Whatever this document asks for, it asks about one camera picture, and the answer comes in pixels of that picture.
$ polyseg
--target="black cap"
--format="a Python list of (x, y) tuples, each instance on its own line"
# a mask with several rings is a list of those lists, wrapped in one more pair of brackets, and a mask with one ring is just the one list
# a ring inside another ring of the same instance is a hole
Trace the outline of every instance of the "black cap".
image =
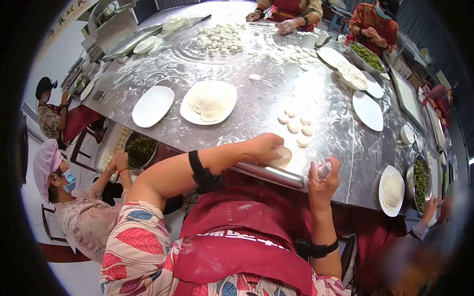
[(49, 79), (49, 77), (41, 78), (41, 80), (38, 82), (38, 86), (36, 86), (36, 99), (40, 99), (44, 92), (52, 90), (56, 87), (57, 81), (55, 83), (51, 83), (51, 79)]

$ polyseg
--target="small white bowl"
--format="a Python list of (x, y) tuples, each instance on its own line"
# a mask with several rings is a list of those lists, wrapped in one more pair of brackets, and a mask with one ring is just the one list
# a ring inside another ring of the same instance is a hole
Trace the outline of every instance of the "small white bowl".
[(400, 135), (401, 140), (407, 145), (411, 145), (413, 142), (415, 142), (413, 129), (409, 125), (404, 125), (401, 127)]

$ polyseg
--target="pink floral shirt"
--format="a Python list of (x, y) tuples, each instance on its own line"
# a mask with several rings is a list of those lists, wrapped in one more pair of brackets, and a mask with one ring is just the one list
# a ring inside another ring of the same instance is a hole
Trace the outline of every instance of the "pink floral shirt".
[(75, 200), (56, 203), (56, 217), (64, 234), (74, 241), (87, 258), (102, 263), (110, 232), (114, 229), (128, 189), (120, 203), (110, 206), (103, 202), (102, 190), (95, 183), (85, 191), (73, 190)]
[[(126, 203), (110, 234), (102, 262), (100, 284), (105, 295), (174, 295), (179, 279), (173, 276), (182, 239), (170, 242), (161, 211), (142, 201)], [(313, 272), (312, 295), (349, 296), (335, 277), (320, 277)], [(217, 283), (194, 284), (192, 295), (296, 296), (287, 284), (249, 273), (238, 273)]]

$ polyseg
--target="red apron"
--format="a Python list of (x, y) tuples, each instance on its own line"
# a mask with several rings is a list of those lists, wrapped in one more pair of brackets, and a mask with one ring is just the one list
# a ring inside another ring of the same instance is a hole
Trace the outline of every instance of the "red apron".
[[(281, 23), (284, 20), (293, 19), (302, 15), (299, 0), (273, 0), (272, 3), (275, 5), (275, 10), (268, 20)], [(318, 23), (309, 24), (301, 26), (300, 28), (304, 31), (312, 31), (317, 25)]]
[(290, 201), (262, 186), (227, 186), (202, 195), (182, 225), (175, 295), (191, 295), (195, 283), (237, 273), (271, 278), (311, 295), (313, 269), (292, 244), (310, 238), (310, 221), (304, 200)]
[(63, 130), (63, 141), (72, 141), (83, 129), (99, 118), (99, 113), (84, 105), (79, 105), (68, 111), (66, 129)]

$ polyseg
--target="pink cap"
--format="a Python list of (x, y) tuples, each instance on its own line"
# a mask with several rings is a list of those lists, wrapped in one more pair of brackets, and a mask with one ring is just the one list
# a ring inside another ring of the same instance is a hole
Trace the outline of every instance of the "pink cap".
[(55, 139), (46, 140), (41, 144), (33, 160), (33, 174), (36, 186), (43, 200), (49, 203), (49, 175), (54, 173), (63, 161), (58, 143)]

